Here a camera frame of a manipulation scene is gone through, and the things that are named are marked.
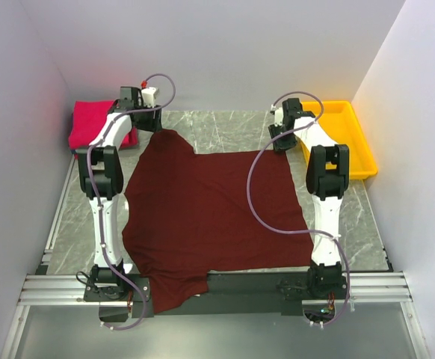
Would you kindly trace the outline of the dark red t-shirt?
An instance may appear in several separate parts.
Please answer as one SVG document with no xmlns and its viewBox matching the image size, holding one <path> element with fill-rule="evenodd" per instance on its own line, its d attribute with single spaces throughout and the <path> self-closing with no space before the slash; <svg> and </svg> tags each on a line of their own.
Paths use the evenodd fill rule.
<svg viewBox="0 0 435 359">
<path fill-rule="evenodd" d="M 167 310 L 208 290 L 210 271 L 308 266 L 312 240 L 287 158 L 197 154 L 152 135 L 125 190 L 123 244 Z"/>
</svg>

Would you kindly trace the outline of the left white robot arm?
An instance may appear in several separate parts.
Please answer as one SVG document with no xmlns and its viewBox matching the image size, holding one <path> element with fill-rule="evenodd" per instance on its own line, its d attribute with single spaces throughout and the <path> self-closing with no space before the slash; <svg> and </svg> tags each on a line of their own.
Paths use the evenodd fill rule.
<svg viewBox="0 0 435 359">
<path fill-rule="evenodd" d="M 162 129 L 157 97 L 158 88 L 150 87 L 147 80 L 139 87 L 121 87 L 96 137 L 77 150 L 79 183 L 89 200 L 94 226 L 94 262 L 87 290 L 102 292 L 112 301 L 123 298 L 130 288 L 117 234 L 118 200 L 124 186 L 119 149 L 133 129 Z"/>
</svg>

